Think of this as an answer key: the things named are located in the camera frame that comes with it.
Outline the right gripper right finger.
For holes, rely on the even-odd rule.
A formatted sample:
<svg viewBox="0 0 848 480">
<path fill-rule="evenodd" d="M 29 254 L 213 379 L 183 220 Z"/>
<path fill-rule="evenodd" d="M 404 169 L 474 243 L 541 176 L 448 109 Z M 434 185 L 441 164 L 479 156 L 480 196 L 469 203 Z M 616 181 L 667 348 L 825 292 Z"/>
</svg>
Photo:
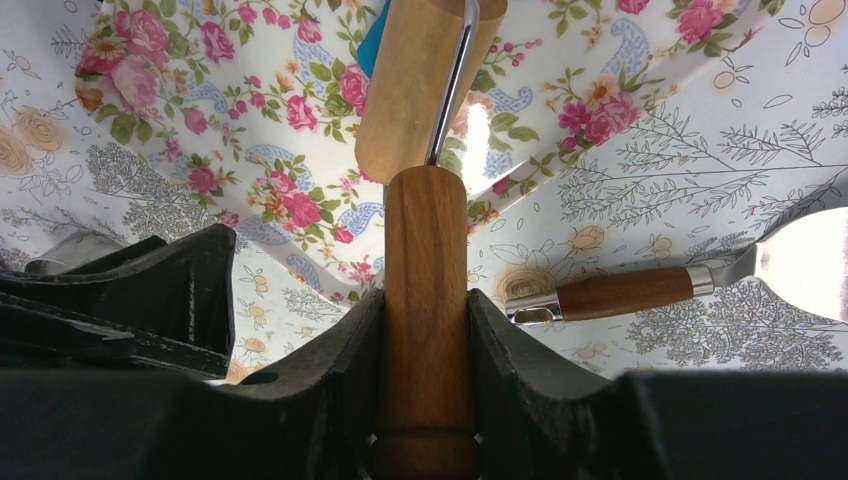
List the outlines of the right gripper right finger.
<svg viewBox="0 0 848 480">
<path fill-rule="evenodd" d="M 485 479 L 843 479 L 843 373 L 630 371 L 608 380 L 468 295 Z"/>
</svg>

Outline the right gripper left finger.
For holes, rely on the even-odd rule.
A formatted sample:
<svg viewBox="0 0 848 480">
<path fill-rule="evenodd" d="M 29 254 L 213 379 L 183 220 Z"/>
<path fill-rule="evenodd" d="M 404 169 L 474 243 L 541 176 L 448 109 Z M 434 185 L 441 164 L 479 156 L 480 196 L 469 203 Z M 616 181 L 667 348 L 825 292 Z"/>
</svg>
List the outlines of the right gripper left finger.
<svg viewBox="0 0 848 480">
<path fill-rule="evenodd" d="M 1 376 L 5 479 L 365 479 L 384 294 L 237 385 L 166 371 Z"/>
</svg>

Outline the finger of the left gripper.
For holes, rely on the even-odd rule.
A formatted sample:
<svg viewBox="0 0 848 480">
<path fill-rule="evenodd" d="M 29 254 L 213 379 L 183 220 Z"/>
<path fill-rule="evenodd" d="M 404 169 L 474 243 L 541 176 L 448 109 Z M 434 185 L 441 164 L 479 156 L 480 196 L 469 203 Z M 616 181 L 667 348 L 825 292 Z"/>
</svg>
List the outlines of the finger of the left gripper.
<svg viewBox="0 0 848 480">
<path fill-rule="evenodd" d="M 237 235 L 152 236 L 58 274 L 1 273 L 1 366 L 227 375 Z"/>
</svg>

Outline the floral cutting board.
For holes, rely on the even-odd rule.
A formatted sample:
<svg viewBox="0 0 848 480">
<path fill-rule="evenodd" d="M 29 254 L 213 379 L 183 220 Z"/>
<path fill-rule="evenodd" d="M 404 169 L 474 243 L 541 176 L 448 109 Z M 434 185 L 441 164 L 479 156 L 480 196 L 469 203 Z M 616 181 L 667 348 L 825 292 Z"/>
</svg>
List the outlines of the floral cutting board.
<svg viewBox="0 0 848 480">
<path fill-rule="evenodd" d="M 586 159 L 746 45 L 779 1 L 504 1 L 438 164 L 471 227 Z M 84 109 L 315 291 L 351 303 L 383 268 L 383 184 L 355 144 L 357 47 L 385 1 L 105 1 Z"/>
</svg>

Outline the wooden rolling pin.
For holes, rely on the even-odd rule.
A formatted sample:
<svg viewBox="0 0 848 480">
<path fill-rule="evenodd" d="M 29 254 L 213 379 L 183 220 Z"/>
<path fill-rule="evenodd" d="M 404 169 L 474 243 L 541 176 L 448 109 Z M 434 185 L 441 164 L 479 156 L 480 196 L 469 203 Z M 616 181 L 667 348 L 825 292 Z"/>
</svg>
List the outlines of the wooden rolling pin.
<svg viewBox="0 0 848 480">
<path fill-rule="evenodd" d="M 382 183 L 385 323 L 371 472 L 475 479 L 467 192 L 438 161 L 506 14 L 504 1 L 393 1 L 355 157 Z"/>
</svg>

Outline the blue dough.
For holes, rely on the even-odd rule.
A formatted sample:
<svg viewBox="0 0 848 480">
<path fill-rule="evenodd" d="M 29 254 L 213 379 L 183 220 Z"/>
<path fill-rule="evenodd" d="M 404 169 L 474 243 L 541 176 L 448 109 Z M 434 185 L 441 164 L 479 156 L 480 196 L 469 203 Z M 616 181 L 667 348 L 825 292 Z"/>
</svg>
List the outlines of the blue dough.
<svg viewBox="0 0 848 480">
<path fill-rule="evenodd" d="M 371 78 L 374 72 L 390 6 L 391 1 L 386 0 L 356 50 L 357 62 L 367 78 Z"/>
</svg>

